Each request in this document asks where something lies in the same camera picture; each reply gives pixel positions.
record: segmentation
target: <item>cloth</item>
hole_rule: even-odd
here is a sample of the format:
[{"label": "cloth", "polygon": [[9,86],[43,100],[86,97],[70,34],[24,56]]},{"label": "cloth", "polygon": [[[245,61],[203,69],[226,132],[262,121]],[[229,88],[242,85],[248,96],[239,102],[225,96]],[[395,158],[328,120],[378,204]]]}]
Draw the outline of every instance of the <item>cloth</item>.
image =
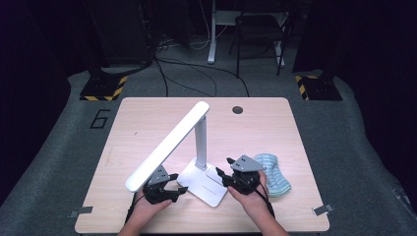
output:
[{"label": "cloth", "polygon": [[279,197],[286,194],[291,189],[291,184],[282,176],[278,167],[278,157],[269,153],[262,153],[255,156],[255,160],[262,164],[266,169],[268,195]]}]

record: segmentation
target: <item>wooden table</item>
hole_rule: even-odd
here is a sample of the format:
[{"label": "wooden table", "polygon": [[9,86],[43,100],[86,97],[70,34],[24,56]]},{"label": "wooden table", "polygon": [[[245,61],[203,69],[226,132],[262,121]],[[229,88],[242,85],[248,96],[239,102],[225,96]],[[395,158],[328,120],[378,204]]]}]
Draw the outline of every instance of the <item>wooden table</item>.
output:
[{"label": "wooden table", "polygon": [[[312,208],[323,205],[298,129],[285,98],[125,98],[109,137],[80,214],[78,233],[117,233],[123,226],[133,194],[125,182],[157,145],[198,102],[210,105],[207,114],[208,163],[231,174],[226,157],[242,154],[278,156],[279,168],[291,183],[290,192],[270,198],[276,219],[290,232],[321,232],[329,228],[326,214],[316,216]],[[232,108],[240,106],[243,113]],[[175,149],[163,166],[169,174],[180,174],[196,155],[194,132]],[[178,185],[172,181],[169,188]],[[240,204],[226,194],[217,207],[192,195],[162,211],[144,233],[239,233],[259,232]]]}]

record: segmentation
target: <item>yellow black hazard tape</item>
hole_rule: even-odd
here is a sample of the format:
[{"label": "yellow black hazard tape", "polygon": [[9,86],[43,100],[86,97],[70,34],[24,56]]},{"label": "yellow black hazard tape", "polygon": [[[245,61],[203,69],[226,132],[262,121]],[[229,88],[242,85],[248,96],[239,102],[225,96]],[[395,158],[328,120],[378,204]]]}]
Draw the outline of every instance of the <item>yellow black hazard tape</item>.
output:
[{"label": "yellow black hazard tape", "polygon": [[122,92],[123,86],[125,85],[126,81],[128,80],[127,77],[124,77],[120,80],[119,85],[117,86],[116,91],[114,91],[113,95],[109,96],[80,96],[80,100],[116,100],[120,93]]},{"label": "yellow black hazard tape", "polygon": [[[316,76],[307,76],[309,79],[318,79]],[[303,84],[303,77],[296,76],[295,81],[297,82],[298,89],[300,90],[301,96],[303,97],[303,100],[309,100],[309,95],[307,94],[306,88]]]}]

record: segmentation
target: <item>white desk lamp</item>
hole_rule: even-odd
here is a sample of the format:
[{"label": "white desk lamp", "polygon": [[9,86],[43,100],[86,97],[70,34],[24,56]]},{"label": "white desk lamp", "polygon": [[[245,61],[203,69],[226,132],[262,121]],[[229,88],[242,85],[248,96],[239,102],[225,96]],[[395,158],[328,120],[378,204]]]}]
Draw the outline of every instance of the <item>white desk lamp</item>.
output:
[{"label": "white desk lamp", "polygon": [[165,137],[126,181],[126,188],[138,192],[153,172],[165,161],[187,135],[195,129],[197,157],[193,158],[177,182],[212,207],[217,207],[227,189],[221,184],[215,167],[207,163],[207,121],[209,105],[198,102]]}]

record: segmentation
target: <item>gray carpet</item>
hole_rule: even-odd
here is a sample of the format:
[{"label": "gray carpet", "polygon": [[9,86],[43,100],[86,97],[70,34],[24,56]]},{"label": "gray carpet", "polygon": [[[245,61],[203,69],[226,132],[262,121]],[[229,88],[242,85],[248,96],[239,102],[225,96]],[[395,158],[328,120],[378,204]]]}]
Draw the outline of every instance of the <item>gray carpet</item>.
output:
[{"label": "gray carpet", "polygon": [[[286,66],[279,77],[275,75],[274,59],[243,61],[241,77],[250,96],[289,100],[323,202],[335,208],[328,215],[330,229],[322,235],[417,235],[415,215],[392,192],[400,190],[400,186],[384,169],[365,137],[361,112],[350,87],[336,78],[334,82],[343,101],[302,99],[294,79],[302,73],[291,73],[297,43],[293,39],[288,46]],[[228,46],[229,42],[218,43],[212,66],[234,73],[235,57],[227,54]],[[208,51],[207,47],[188,50],[172,46],[156,56],[207,66]],[[244,84],[232,74],[163,62],[160,65],[173,81],[167,81],[168,96],[247,96]],[[121,100],[129,96],[166,95],[155,63],[129,76],[115,101],[80,101],[79,94],[88,79],[88,73],[69,78],[72,93],[66,108],[0,208],[0,235],[77,235],[76,218],[68,215],[83,204]],[[99,110],[109,110],[100,113],[108,116],[107,123],[103,129],[90,129]]]}]

